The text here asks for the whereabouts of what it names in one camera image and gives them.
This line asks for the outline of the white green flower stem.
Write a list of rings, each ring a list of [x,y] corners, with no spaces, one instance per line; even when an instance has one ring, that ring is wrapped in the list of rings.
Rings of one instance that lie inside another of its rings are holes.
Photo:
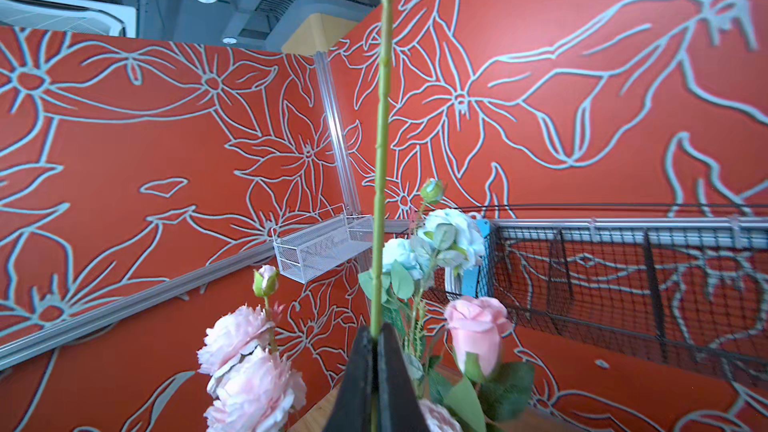
[[[434,286],[436,272],[442,270],[450,280],[460,278],[485,256],[476,220],[460,210],[441,208],[444,194],[442,181],[427,180],[408,234],[387,240],[381,251],[381,303],[402,321],[402,347],[417,359],[425,354],[424,294]]]

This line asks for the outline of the pink rose stem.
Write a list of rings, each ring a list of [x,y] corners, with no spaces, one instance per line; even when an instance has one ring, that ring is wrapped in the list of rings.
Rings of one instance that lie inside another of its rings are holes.
[[[495,298],[459,298],[447,304],[444,318],[461,378],[452,382],[437,371],[440,358],[428,357],[419,400],[446,408],[462,431],[499,431],[522,415],[534,382],[531,364],[503,360],[503,339],[512,330],[507,309]]]

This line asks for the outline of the pink peony stem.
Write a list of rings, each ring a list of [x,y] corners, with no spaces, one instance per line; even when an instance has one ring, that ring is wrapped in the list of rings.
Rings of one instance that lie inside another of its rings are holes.
[[[385,232],[385,189],[389,152],[389,94],[391,88],[393,48],[393,1],[381,0],[378,52],[379,76],[377,139],[375,160],[375,198],[373,205],[373,255],[370,323],[367,325],[375,340],[382,319],[381,273]],[[278,431],[286,421],[289,410],[296,405],[305,390],[296,371],[282,360],[275,347],[258,346],[253,352],[225,370],[222,383],[213,389],[214,401],[206,417],[211,431]],[[378,430],[377,359],[375,391],[372,405],[372,430]]]

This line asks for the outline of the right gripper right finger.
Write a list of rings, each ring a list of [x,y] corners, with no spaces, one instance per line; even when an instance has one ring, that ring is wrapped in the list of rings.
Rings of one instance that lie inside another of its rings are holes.
[[[427,432],[395,328],[383,323],[377,339],[378,430]]]

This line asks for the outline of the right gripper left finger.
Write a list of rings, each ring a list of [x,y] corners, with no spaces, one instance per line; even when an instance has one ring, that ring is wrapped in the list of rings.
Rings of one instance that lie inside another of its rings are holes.
[[[361,326],[337,392],[325,432],[369,432],[376,379],[376,344],[368,326]]]

